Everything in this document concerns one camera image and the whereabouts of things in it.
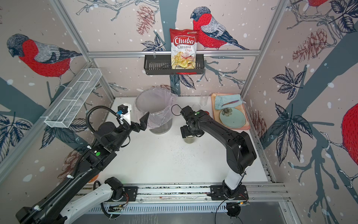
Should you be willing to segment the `jar with beige lid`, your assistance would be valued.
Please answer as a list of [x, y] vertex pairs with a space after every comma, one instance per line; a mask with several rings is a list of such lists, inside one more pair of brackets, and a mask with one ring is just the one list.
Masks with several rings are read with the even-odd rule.
[[193, 135], [187, 136], [186, 138], [183, 138], [184, 142], [187, 144], [192, 144], [195, 142], [196, 137]]

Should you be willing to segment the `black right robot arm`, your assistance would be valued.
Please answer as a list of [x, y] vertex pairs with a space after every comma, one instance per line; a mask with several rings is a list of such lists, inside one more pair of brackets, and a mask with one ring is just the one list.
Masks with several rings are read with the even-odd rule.
[[257, 158], [253, 143], [246, 132], [236, 132], [215, 121], [203, 110], [193, 111], [190, 106], [181, 109], [186, 125], [180, 128], [182, 138], [202, 137], [209, 134], [226, 149], [226, 161], [230, 170], [222, 183], [225, 198], [234, 198], [242, 185], [245, 171]]

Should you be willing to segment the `clear plastic jar lid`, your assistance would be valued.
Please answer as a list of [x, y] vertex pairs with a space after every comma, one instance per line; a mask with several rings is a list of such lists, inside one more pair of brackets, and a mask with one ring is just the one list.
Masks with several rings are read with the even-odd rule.
[[193, 110], [193, 111], [197, 112], [197, 111], [199, 111], [200, 109], [201, 109], [200, 104], [195, 103], [195, 104], [192, 105], [192, 110]]

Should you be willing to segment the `clear plastic mung bean jar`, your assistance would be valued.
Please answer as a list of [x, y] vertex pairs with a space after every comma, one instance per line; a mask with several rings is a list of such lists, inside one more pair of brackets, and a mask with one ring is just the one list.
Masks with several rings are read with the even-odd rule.
[[210, 95], [210, 92], [207, 90], [202, 90], [200, 95], [200, 105], [206, 106], [208, 103], [208, 97]]

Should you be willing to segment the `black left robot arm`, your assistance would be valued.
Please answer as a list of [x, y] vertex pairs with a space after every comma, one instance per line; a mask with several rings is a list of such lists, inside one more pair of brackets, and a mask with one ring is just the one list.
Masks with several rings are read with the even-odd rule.
[[[98, 109], [104, 109], [116, 117], [119, 126], [112, 122], [104, 122], [98, 130], [90, 123], [91, 114]], [[130, 139], [131, 132], [144, 131], [147, 128], [149, 113], [140, 118], [139, 123], [131, 121], [131, 106], [122, 104], [118, 111], [106, 106], [95, 106], [86, 114], [86, 125], [96, 138], [96, 143], [89, 146], [87, 151], [77, 160], [73, 172], [67, 175], [65, 181], [58, 185], [50, 194], [32, 207], [23, 207], [16, 218], [21, 224], [72, 224], [96, 205], [113, 199], [119, 201], [125, 196], [123, 184], [111, 177], [104, 184], [78, 200], [73, 197], [91, 179], [103, 171], [116, 157], [117, 151], [125, 147], [125, 141]]]

